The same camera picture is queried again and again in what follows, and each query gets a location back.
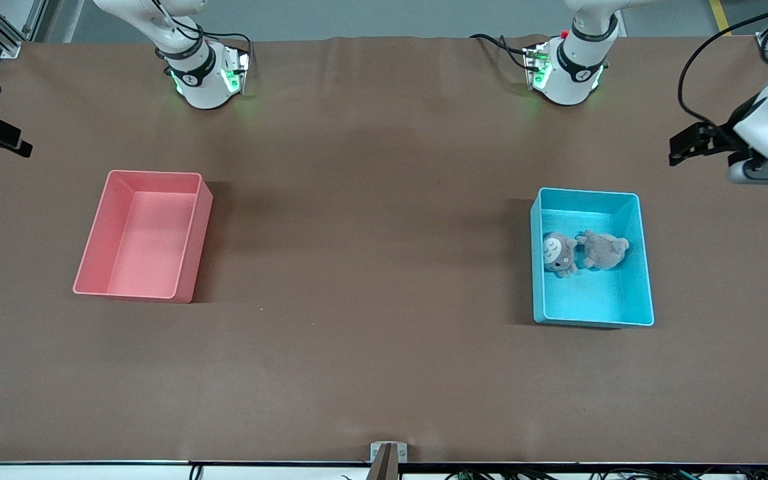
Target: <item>gray plush animal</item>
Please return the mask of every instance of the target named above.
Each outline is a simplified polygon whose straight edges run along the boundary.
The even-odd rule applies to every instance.
[[[608,233],[595,233],[586,230],[584,235],[577,236],[577,242],[585,246],[586,268],[607,270],[615,267],[624,259],[624,254],[630,248],[627,238],[616,238]]]
[[[567,277],[568,273],[577,272],[577,264],[573,261],[573,249],[577,241],[555,231],[545,236],[543,252],[545,253],[545,269],[555,271],[559,277]]]

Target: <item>yellow floor line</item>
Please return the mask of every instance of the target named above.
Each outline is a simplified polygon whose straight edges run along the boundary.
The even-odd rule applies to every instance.
[[[719,31],[728,28],[728,17],[725,16],[725,9],[722,7],[721,0],[710,0],[710,9],[713,10],[713,17],[716,18],[716,27]]]

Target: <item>plush toy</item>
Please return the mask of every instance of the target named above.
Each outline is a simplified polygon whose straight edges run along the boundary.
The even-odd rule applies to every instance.
[[[577,236],[577,242],[585,246],[586,268],[606,270],[615,267],[624,259],[624,254],[630,248],[630,242],[625,238],[616,238],[608,233],[595,233],[586,230],[584,235]]]
[[[545,236],[545,269],[555,271],[559,277],[567,277],[568,273],[577,272],[577,264],[573,261],[573,249],[577,241],[555,231]]]

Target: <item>gray floor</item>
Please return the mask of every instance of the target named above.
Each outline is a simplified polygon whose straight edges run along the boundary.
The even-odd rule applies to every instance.
[[[729,24],[734,24],[768,11],[768,0],[723,0],[723,4],[725,4],[725,16],[728,17]],[[751,35],[756,31],[765,30],[766,27],[768,27],[768,19],[748,27],[739,28],[737,33]]]
[[[630,9],[624,18],[628,34],[636,36],[716,32],[707,0],[672,0]],[[241,31],[257,41],[272,41],[557,34],[570,27],[571,13],[561,1],[542,0],[212,0],[196,19],[206,30]],[[91,0],[85,2],[73,34],[73,42],[144,41],[138,31],[102,12]]]

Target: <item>green led light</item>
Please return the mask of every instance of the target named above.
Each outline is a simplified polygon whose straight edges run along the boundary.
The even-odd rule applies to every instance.
[[[546,61],[545,64],[543,64],[541,70],[535,74],[535,81],[533,82],[533,86],[539,90],[544,88],[547,85],[549,74],[552,72],[552,64],[549,61]]]
[[[221,76],[225,80],[225,84],[227,85],[227,90],[229,92],[235,93],[239,91],[239,80],[237,79],[237,74],[221,70]]]
[[[174,72],[171,72],[171,78],[173,79],[174,84],[177,86],[177,93],[183,95],[183,88],[179,86],[179,80],[177,80],[177,76],[174,74]]]
[[[591,84],[591,90],[597,88],[597,83],[600,82],[600,74],[603,73],[603,67],[600,67],[595,73],[595,81]]]

